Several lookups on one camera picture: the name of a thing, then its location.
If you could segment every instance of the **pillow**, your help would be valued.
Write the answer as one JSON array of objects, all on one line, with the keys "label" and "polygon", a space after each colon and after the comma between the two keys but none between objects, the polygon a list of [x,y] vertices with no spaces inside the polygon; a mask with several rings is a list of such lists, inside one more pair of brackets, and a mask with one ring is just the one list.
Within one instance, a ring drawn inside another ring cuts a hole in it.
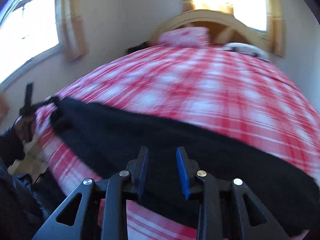
[{"label": "pillow", "polygon": [[232,42],[224,45],[222,47],[223,50],[235,51],[243,54],[248,54],[264,61],[269,61],[269,55],[264,50],[259,49],[256,46],[245,44],[245,43],[237,43]]},{"label": "pillow", "polygon": [[209,46],[208,28],[186,27],[162,33],[159,44],[182,48],[207,48]]}]

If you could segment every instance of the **person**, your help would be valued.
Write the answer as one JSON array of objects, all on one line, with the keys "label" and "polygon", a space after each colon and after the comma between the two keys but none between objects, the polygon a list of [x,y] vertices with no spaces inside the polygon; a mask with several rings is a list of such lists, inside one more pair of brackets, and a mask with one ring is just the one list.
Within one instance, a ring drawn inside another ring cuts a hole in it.
[{"label": "person", "polygon": [[41,205],[32,196],[30,175],[12,176],[7,171],[16,159],[25,157],[24,125],[31,125],[34,134],[35,117],[19,117],[0,136],[0,239],[31,240],[45,220]]}]

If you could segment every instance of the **window sill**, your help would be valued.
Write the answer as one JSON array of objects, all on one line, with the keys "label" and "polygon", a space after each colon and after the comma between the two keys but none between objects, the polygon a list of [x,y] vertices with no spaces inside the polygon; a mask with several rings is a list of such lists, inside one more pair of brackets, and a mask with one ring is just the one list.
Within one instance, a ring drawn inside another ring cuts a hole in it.
[{"label": "window sill", "polygon": [[16,81],[19,80],[25,73],[29,72],[31,69],[36,67],[40,62],[54,56],[55,54],[61,52],[63,46],[59,43],[51,49],[48,49],[37,56],[31,58],[21,67],[16,69],[10,76],[8,76],[3,82],[0,83],[0,87],[3,91],[6,91],[10,86],[12,86]]}]

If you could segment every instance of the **pink plaid pillow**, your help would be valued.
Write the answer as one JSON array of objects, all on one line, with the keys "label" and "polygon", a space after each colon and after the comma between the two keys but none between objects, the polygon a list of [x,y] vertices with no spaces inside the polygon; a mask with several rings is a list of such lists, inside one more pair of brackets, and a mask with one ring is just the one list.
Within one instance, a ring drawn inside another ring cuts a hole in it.
[{"label": "pink plaid pillow", "polygon": [[207,48],[209,46],[208,28],[186,27],[163,33],[159,44],[180,48]]}]

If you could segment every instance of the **person's hand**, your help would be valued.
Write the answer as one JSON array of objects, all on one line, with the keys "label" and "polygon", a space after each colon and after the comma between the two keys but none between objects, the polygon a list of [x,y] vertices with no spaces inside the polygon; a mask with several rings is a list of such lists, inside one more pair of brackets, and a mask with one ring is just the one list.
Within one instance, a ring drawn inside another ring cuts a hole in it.
[{"label": "person's hand", "polygon": [[27,132],[24,130],[25,125],[31,125],[31,135],[32,137],[35,134],[36,131],[36,122],[35,122],[36,116],[20,116],[16,122],[14,123],[14,129],[17,133],[17,136],[19,137],[20,141],[25,141],[29,137]]}]

